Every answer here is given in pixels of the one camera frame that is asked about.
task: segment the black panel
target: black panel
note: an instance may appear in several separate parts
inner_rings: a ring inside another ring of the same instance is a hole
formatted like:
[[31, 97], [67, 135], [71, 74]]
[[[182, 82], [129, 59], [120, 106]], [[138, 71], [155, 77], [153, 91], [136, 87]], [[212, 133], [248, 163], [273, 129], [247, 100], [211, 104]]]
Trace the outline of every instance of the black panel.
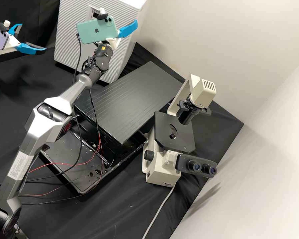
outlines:
[[[155, 111], [166, 105], [180, 87], [175, 78], [148, 62], [101, 91], [92, 92], [98, 124], [123, 144]], [[88, 92], [82, 94], [76, 106], [95, 121]]]
[[155, 141], [164, 149], [191, 153], [195, 150], [192, 123], [183, 125], [178, 117], [156, 111]]

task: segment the black metal tray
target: black metal tray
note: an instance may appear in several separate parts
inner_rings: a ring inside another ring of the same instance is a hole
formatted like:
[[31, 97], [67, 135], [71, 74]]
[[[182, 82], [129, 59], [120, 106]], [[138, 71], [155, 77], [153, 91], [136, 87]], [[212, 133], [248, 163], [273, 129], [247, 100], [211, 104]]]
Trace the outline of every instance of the black metal tray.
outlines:
[[[97, 131], [95, 125], [84, 120], [80, 123], [83, 138], [82, 152], [78, 164], [88, 162], [97, 148]], [[107, 182], [120, 172], [124, 163], [132, 159], [136, 152], [143, 148], [148, 139], [137, 131], [123, 145], [111, 138], [99, 127], [103, 148], [103, 168], [101, 151], [95, 153], [94, 158], [86, 164], [73, 167], [63, 174], [63, 178], [70, 182], [73, 188], [80, 194], [99, 186], [99, 181]], [[77, 127], [73, 127], [66, 135], [55, 143], [47, 143], [40, 151], [40, 158], [46, 163], [52, 164], [52, 170], [56, 173], [66, 170], [74, 164], [80, 148], [80, 139]]]

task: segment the robotic arm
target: robotic arm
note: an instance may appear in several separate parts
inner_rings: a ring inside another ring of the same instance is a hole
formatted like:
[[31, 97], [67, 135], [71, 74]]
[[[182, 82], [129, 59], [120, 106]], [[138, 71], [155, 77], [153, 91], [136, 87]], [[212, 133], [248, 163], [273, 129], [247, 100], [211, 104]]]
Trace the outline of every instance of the robotic arm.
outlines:
[[58, 97], [47, 98], [33, 108], [25, 125], [25, 139], [0, 187], [0, 231], [4, 234], [13, 229], [19, 218], [21, 203], [18, 195], [31, 163], [37, 158], [45, 143], [55, 142], [71, 128], [73, 103], [109, 69], [112, 54], [109, 44], [99, 45], [91, 57], [89, 66], [77, 75], [75, 84]]

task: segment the white corner wall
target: white corner wall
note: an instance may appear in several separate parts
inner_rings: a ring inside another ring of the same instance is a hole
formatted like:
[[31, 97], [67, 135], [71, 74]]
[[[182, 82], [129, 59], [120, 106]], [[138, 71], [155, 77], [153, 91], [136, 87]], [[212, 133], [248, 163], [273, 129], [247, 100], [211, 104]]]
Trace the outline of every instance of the white corner wall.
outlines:
[[299, 0], [150, 0], [138, 42], [245, 122], [299, 65]]
[[249, 119], [174, 231], [299, 239], [299, 67]]

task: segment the gray cable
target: gray cable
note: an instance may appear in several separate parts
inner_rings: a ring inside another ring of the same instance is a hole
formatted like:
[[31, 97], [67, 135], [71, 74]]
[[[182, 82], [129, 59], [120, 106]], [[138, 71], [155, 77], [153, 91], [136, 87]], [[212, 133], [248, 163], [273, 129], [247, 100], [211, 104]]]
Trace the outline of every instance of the gray cable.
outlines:
[[142, 239], [145, 239], [147, 233], [149, 232], [151, 226], [153, 225], [155, 219], [157, 218], [159, 212], [161, 211], [162, 207], [164, 206], [165, 202], [167, 201], [167, 199], [169, 198], [169, 196], [172, 194], [172, 192], [174, 191], [175, 185], [172, 187], [172, 189], [170, 190], [169, 194], [166, 196], [166, 198], [164, 199], [164, 201], [162, 202], [162, 204], [160, 205], [159, 209], [157, 210], [157, 213], [155, 214], [153, 220], [151, 221], [149, 227], [147, 228], [146, 232], [144, 233], [144, 236], [142, 237]]

